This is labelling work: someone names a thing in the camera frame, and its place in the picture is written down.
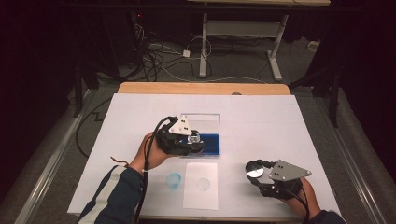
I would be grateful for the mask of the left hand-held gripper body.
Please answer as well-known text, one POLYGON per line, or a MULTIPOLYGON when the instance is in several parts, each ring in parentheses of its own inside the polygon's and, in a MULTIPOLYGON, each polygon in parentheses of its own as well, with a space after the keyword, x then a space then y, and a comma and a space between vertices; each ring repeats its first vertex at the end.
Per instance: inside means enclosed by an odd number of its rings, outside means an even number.
POLYGON ((185 117, 166 117, 155 131, 159 148, 168 155, 188 155, 191 152, 191 144, 187 142, 189 135, 191 128, 185 117))

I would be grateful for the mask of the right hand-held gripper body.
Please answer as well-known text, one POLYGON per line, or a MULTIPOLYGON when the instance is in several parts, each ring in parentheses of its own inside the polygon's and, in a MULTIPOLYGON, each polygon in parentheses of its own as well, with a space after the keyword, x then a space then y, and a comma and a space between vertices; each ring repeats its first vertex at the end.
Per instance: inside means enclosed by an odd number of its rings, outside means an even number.
POLYGON ((294 198, 302 188, 301 178, 312 175, 312 172, 285 161, 276 161, 271 169, 269 178, 272 184, 265 184, 259 191, 263 197, 281 200, 294 198))

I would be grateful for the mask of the blue ink pad clear case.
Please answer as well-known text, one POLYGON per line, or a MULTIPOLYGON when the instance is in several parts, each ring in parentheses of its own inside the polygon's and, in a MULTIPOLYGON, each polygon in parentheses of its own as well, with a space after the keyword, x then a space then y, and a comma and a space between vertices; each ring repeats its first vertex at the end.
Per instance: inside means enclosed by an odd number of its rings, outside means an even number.
POLYGON ((196 130, 204 142, 199 153, 190 153, 189 157, 218 157, 220 114, 184 113, 192 130, 196 130))

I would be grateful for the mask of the person's left hand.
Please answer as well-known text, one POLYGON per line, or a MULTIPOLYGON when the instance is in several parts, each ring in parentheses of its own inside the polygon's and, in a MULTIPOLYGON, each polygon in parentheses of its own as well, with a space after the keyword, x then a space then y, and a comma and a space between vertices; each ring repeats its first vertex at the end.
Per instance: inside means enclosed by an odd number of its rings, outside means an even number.
POLYGON ((152 133, 148 133, 143 138, 134 159, 129 163, 129 167, 142 175, 144 170, 153 169, 168 158, 170 155, 164 153, 158 147, 152 133))

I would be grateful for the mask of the person's right hand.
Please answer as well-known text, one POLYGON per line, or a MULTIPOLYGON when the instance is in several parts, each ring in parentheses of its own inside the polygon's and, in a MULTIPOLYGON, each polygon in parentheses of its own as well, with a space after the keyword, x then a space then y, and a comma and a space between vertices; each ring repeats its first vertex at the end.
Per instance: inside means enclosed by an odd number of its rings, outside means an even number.
POLYGON ((285 203, 298 217, 305 218, 306 215, 309 215, 308 219, 310 219, 318 214, 321 209, 318 205, 317 197, 312 185, 305 178, 302 178, 301 182, 303 186, 297 196, 306 204, 306 206, 296 198, 283 200, 283 203, 285 203))

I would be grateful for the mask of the large white table cover sheet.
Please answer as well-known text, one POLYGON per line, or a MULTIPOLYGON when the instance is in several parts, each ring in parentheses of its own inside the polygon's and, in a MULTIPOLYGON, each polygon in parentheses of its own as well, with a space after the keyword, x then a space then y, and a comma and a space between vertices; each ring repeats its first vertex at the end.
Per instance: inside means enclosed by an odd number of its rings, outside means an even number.
POLYGON ((312 172, 320 206, 337 210, 332 188, 294 96, 117 93, 79 180, 68 211, 79 214, 118 160, 130 160, 159 121, 184 113, 220 114, 216 158, 171 158, 150 171, 143 218, 294 220, 281 201, 264 198, 245 172, 249 161, 286 161, 312 172), (183 207, 189 162, 218 165, 219 209, 183 207))

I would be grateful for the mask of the small white paper sheet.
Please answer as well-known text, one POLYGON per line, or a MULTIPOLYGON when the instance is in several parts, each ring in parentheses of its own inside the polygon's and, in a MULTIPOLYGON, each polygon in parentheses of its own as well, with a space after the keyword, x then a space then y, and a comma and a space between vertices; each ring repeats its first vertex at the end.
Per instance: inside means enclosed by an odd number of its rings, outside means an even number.
POLYGON ((183 207, 219 209, 218 165, 212 162, 189 162, 186 166, 183 207))

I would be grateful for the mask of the black metal stand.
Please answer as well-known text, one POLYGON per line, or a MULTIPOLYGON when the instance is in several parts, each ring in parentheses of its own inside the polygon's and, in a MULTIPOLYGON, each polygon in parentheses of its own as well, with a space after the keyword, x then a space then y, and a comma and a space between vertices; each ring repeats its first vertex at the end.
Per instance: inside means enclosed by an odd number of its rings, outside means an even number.
POLYGON ((311 87, 314 97, 328 97, 329 102, 329 120, 334 128, 337 124, 337 107, 339 96, 340 72, 332 66, 324 66, 317 72, 308 73, 305 77, 291 82, 288 87, 293 90, 297 87, 311 87))
POLYGON ((97 90, 99 82, 96 77, 95 65, 93 62, 79 62, 74 69, 75 80, 75 111, 73 117, 76 118, 83 107, 82 83, 85 83, 89 90, 97 90))

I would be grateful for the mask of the aluminium floor rail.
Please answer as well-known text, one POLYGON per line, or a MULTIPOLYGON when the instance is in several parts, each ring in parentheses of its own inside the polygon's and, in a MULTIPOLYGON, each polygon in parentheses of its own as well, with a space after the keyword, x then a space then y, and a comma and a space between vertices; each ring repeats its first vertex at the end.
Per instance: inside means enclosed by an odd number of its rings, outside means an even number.
POLYGON ((340 189, 336 191, 343 205, 343 214, 353 223, 361 220, 367 224, 390 224, 392 210, 387 195, 393 198, 393 180, 352 114, 348 102, 342 101, 338 106, 337 126, 330 120, 327 101, 317 98, 316 104, 332 132, 342 167, 353 186, 345 192, 357 196, 352 201, 343 196, 340 189))
POLYGON ((78 112, 77 116, 73 118, 69 125, 67 132, 63 135, 60 144, 54 149, 50 156, 43 172, 38 178, 34 188, 32 189, 28 199, 26 200, 23 208, 17 216, 14 224, 31 224, 35 214, 46 196, 50 185, 56 176, 59 167, 61 166, 67 147, 69 145, 72 135, 77 131, 78 125, 82 122, 84 113, 87 107, 92 103, 92 99, 96 91, 87 90, 82 99, 83 107, 78 112))

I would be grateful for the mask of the white metal desk frame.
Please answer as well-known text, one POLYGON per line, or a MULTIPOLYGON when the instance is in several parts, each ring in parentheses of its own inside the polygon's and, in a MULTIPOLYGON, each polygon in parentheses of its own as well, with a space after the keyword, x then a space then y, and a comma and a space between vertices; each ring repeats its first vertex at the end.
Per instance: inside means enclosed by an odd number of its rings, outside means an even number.
MULTIPOLYGON (((202 7, 213 7, 215 5, 225 5, 226 7, 281 7, 281 8, 314 8, 328 7, 330 0, 189 0, 199 3, 202 7)), ((219 21, 210 20, 207 13, 203 14, 200 71, 199 77, 208 77, 209 62, 208 56, 212 46, 207 39, 208 36, 233 36, 233 37, 271 37, 275 40, 274 47, 266 52, 267 61, 270 65, 274 79, 282 80, 276 54, 287 26, 289 13, 282 13, 280 21, 258 22, 258 21, 219 21)))

